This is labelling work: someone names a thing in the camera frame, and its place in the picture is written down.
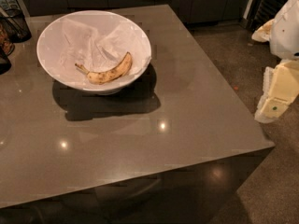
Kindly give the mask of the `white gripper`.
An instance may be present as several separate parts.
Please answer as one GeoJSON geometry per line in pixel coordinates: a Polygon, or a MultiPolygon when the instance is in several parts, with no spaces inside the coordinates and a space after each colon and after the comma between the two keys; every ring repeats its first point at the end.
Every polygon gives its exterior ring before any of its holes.
{"type": "Polygon", "coordinates": [[[270,42],[270,51],[283,60],[275,68],[266,67],[263,95],[254,118],[261,123],[277,120],[299,95],[299,0],[288,0],[273,20],[251,36],[257,42],[270,42]]]}

